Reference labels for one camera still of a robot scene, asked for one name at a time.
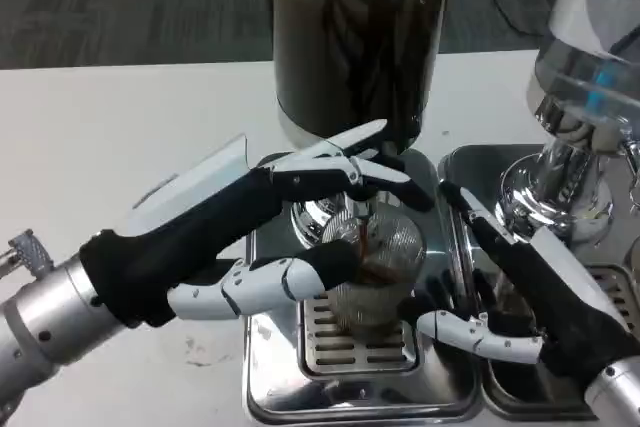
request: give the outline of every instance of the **black cable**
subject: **black cable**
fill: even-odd
[[[511,22],[511,19],[506,14],[506,12],[502,9],[502,6],[498,2],[498,0],[493,0],[493,5],[495,6],[496,10],[498,11],[498,13],[502,17],[502,19],[509,26],[509,28],[511,30],[513,30],[516,34],[525,35],[525,36],[528,36],[528,37],[538,37],[538,38],[544,37],[544,34],[541,34],[540,32],[527,32],[526,30],[522,30],[522,29],[518,28],[517,26],[515,26],[513,24],[513,22]]]

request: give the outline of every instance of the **coffee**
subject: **coffee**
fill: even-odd
[[[272,0],[277,93],[330,137],[385,118],[397,151],[418,136],[444,0]]]

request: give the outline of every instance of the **gray carpet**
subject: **gray carpet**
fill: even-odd
[[[543,32],[549,0],[500,0]],[[0,0],[0,68],[264,60],[266,0]],[[535,48],[491,0],[449,0],[441,51]]]

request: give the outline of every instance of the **white robotic finger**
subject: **white robotic finger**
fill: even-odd
[[[489,330],[487,324],[471,317],[468,321],[437,310],[422,315],[417,329],[425,335],[480,357],[519,364],[536,364],[540,357],[541,337],[505,337]]]

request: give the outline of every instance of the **robotic finger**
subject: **robotic finger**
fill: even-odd
[[[251,265],[242,259],[218,261],[171,289],[167,300],[181,319],[235,319],[310,299],[352,281],[359,263],[356,251],[343,240]]]

